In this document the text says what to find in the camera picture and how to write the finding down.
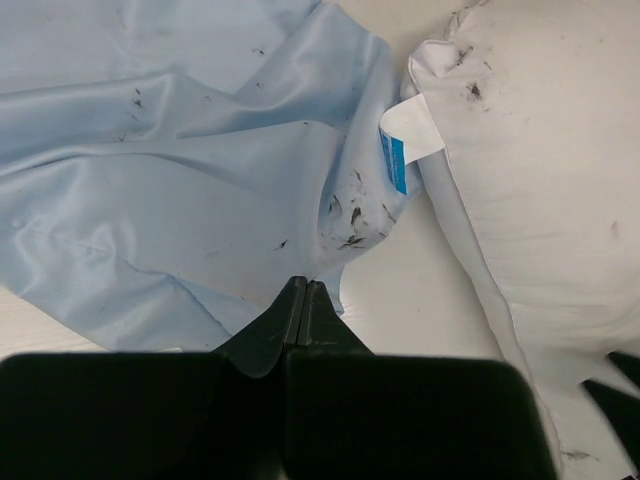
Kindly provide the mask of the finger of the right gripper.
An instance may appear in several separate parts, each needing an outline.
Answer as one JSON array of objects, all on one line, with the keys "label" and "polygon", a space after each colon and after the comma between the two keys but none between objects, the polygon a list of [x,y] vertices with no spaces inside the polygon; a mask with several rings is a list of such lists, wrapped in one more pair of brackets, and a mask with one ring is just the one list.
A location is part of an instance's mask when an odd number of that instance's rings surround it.
[{"label": "finger of the right gripper", "polygon": [[[639,358],[612,351],[607,359],[636,387],[639,387]],[[639,457],[639,398],[596,380],[585,380],[582,387],[604,414],[629,458]]]}]

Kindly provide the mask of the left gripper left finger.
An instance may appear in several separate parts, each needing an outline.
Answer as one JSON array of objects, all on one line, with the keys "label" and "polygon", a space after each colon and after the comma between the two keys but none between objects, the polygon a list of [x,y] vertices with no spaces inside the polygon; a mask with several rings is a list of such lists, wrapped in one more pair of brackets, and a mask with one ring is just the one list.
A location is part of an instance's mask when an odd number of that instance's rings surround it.
[{"label": "left gripper left finger", "polygon": [[291,277],[261,315],[212,353],[248,378],[267,376],[285,347],[296,343],[305,295],[306,278]]}]

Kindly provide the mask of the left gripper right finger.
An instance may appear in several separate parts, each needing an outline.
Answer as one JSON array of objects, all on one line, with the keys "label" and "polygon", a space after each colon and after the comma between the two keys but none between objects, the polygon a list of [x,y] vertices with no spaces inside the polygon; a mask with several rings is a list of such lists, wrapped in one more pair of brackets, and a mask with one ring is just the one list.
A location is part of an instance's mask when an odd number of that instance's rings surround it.
[{"label": "left gripper right finger", "polygon": [[335,354],[373,352],[335,312],[323,282],[297,280],[292,318],[285,334],[285,349]]}]

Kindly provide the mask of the light blue pillowcase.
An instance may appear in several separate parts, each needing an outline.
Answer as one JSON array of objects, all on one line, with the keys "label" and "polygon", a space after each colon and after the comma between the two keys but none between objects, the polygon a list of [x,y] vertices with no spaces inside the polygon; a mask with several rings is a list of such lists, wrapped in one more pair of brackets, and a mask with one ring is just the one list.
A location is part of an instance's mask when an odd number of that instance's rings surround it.
[{"label": "light blue pillowcase", "polygon": [[1,284],[116,351],[209,351],[339,294],[406,199],[388,44],[323,1],[5,1]]}]

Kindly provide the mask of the white pillow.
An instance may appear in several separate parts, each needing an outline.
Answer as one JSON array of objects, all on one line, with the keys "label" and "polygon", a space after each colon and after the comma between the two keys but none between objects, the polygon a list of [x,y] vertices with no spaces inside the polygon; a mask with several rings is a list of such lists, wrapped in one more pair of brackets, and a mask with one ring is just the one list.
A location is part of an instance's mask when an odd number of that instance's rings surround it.
[{"label": "white pillow", "polygon": [[637,478],[582,389],[639,351],[639,5],[481,1],[388,112],[563,479]]}]

